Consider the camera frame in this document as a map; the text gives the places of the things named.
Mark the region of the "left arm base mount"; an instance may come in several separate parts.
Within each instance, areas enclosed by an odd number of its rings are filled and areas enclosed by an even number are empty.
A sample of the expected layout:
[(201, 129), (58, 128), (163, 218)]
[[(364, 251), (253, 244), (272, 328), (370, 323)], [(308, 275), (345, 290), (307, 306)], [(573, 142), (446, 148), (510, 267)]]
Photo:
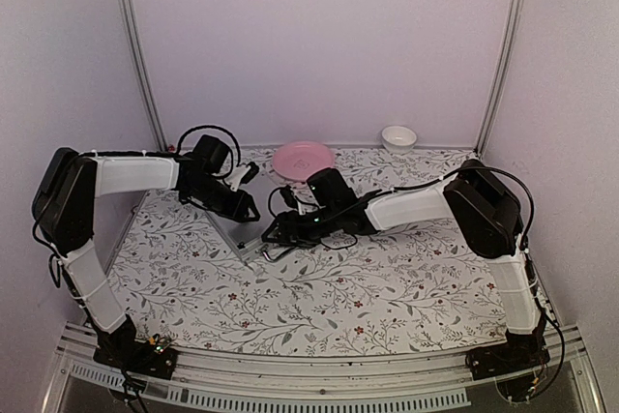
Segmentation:
[(93, 360), (129, 373), (170, 380), (178, 354), (169, 336), (155, 334), (147, 340), (138, 340), (133, 333), (115, 332), (98, 337)]

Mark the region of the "pink plate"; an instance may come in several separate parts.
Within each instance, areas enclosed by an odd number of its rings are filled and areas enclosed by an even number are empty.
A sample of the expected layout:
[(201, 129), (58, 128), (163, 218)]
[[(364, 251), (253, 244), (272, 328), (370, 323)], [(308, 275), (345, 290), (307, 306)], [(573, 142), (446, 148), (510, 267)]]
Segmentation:
[(314, 173), (335, 166), (335, 153), (315, 141), (295, 141), (278, 148), (272, 157), (274, 171), (283, 179), (306, 182)]

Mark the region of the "frame post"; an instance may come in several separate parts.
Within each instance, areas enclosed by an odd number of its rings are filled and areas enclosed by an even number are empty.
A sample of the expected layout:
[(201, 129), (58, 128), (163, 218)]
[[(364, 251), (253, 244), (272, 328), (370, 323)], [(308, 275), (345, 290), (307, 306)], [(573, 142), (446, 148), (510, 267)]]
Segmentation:
[(516, 35), (520, 23), (525, 0), (510, 0), (508, 5), (507, 19), (503, 33), (503, 39), (499, 50), (493, 79), (490, 85), (486, 110), (482, 125), (477, 136), (475, 152), (481, 158), (487, 150), (496, 121), (499, 105), (501, 104), (505, 84), (509, 73), (509, 67), (516, 43)]
[(133, 0), (118, 0), (118, 2), (146, 118), (156, 146), (163, 151), (167, 149), (167, 140), (147, 71)]

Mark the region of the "right frame post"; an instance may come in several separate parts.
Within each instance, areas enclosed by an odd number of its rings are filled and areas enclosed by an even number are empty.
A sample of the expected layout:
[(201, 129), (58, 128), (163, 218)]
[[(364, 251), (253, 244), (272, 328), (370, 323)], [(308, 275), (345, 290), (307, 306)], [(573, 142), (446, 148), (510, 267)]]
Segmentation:
[(509, 67), (516, 43), (516, 35), (520, 23), (525, 0), (510, 0), (508, 5), (507, 19), (503, 33), (503, 39), (499, 50), (493, 79), (490, 85), (486, 110), (482, 125), (477, 136), (475, 152), (481, 158), (487, 150), (496, 121), (499, 105), (501, 104), (505, 84), (509, 73)]

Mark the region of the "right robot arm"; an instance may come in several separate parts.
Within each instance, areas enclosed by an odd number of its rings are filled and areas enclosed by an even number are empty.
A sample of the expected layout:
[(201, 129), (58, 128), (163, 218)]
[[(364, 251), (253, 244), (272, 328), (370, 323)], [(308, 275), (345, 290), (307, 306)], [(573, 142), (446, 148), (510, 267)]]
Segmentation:
[(530, 220), (516, 195), (502, 183), (506, 171), (468, 160), (459, 168), (417, 186), (358, 196), (335, 168), (307, 180), (317, 209), (278, 213), (262, 233), (267, 244), (312, 248), (338, 231), (369, 236), (397, 226), (452, 219), (468, 247), (487, 260), (506, 313), (507, 339), (500, 362), (520, 370), (534, 359), (545, 329), (536, 296), (537, 279), (528, 252)]

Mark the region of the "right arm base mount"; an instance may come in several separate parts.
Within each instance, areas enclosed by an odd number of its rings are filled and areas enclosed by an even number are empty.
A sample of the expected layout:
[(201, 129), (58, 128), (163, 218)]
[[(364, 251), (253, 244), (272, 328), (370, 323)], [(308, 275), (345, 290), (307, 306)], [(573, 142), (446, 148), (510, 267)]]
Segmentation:
[(506, 333), (506, 341), (468, 350), (465, 365), (474, 380), (487, 379), (541, 367), (550, 361), (542, 332)]

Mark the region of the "left frame post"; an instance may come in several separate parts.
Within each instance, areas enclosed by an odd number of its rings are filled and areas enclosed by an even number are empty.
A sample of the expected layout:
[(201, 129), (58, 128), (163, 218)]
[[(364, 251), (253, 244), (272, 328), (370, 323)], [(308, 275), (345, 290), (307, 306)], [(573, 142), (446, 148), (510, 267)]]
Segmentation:
[(147, 71), (133, 0), (118, 0), (118, 2), (146, 118), (156, 146), (163, 151), (167, 149), (167, 140)]

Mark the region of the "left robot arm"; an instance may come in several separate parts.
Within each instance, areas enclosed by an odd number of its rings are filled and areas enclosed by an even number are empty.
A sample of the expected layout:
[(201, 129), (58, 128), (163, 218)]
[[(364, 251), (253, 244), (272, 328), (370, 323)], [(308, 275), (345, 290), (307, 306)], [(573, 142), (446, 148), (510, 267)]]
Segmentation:
[(243, 163), (236, 139), (224, 143), (202, 125), (189, 151), (56, 150), (33, 199), (32, 236), (50, 251), (56, 286), (66, 284), (84, 309), (107, 354), (124, 369), (143, 361), (131, 318), (115, 298), (94, 244), (95, 203), (106, 195), (173, 191), (183, 204), (236, 223), (258, 221), (252, 195), (242, 190), (258, 171)]

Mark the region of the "white bowl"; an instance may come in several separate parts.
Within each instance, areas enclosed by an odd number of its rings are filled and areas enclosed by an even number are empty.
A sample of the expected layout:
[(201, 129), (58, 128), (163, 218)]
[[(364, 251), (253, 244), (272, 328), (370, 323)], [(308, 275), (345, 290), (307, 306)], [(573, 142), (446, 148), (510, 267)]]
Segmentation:
[(381, 131), (380, 136), (383, 147), (393, 154), (406, 154), (417, 142), (416, 133), (403, 126), (388, 126)]

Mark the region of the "aluminium poker case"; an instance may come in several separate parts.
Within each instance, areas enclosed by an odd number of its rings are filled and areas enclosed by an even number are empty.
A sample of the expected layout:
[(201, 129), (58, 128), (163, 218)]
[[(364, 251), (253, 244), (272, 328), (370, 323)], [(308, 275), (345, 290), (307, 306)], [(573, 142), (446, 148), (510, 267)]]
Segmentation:
[(275, 214), (287, 211), (288, 207), (277, 193), (274, 194), (271, 202), (268, 202), (269, 195), (279, 184), (264, 170), (260, 172), (247, 184), (241, 188), (250, 193), (253, 197), (257, 211), (260, 214), (258, 221), (238, 223), (224, 219), (214, 213), (206, 213), (209, 222), (220, 234), (231, 251), (243, 262), (248, 263), (255, 259), (264, 259), (275, 262), (285, 256), (289, 246), (278, 246), (276, 244), (265, 243), (261, 239), (262, 233), (272, 224)]

